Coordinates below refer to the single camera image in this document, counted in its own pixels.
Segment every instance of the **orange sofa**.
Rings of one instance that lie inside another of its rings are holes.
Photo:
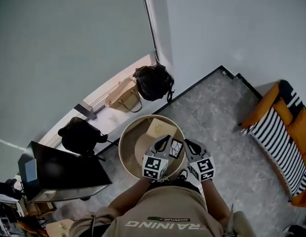
[[[283,80],[276,82],[274,86],[258,103],[254,111],[243,121],[242,127],[249,128],[253,126],[265,116],[265,114],[269,111],[271,107],[273,107],[274,110],[280,116],[284,125],[286,126],[286,130],[289,136],[296,143],[296,146],[299,149],[300,154],[302,155],[303,162],[306,166],[306,108],[303,106],[301,110],[297,114],[295,114],[294,117],[288,109],[286,103],[284,102],[284,99],[280,97],[280,82],[286,82],[287,84],[289,84],[287,81]],[[287,194],[290,194],[286,182],[279,171],[279,167],[275,165],[275,163],[270,159],[270,157],[267,157],[267,159],[271,163]],[[291,204],[294,206],[306,207],[306,189],[296,196],[290,196],[290,201]]]

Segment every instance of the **striped cushion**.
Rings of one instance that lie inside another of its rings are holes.
[[[295,142],[273,107],[256,124],[242,130],[265,149],[283,176],[291,196],[306,189],[306,166]]]

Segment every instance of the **gray tile floor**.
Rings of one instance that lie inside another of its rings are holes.
[[[283,236],[282,229],[302,220],[306,210],[288,203],[258,144],[249,136],[238,135],[237,124],[257,102],[239,79],[231,80],[218,71],[159,114],[175,121],[186,138],[205,143],[215,160],[214,183],[218,191],[228,206],[234,203],[235,210],[246,213],[258,236]],[[117,147],[103,156],[107,159],[103,166],[113,184],[89,201],[58,203],[53,215],[56,220],[76,219],[96,211],[136,182],[120,163]],[[193,177],[189,180],[198,185]]]

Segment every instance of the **black and white striped fabric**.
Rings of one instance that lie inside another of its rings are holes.
[[[306,189],[306,166],[301,153],[273,107],[260,121],[241,133],[252,135],[265,149],[283,176],[292,197]]]
[[[279,82],[278,96],[284,100],[289,111],[292,114],[293,120],[295,120],[304,105],[301,101],[301,98],[297,95],[296,91],[286,80],[281,80]]]

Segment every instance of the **tan handbag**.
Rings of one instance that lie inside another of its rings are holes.
[[[133,111],[132,109],[140,102],[141,107]],[[118,85],[105,99],[105,106],[115,110],[127,113],[137,113],[142,109],[142,102],[140,99],[137,80],[127,78]]]

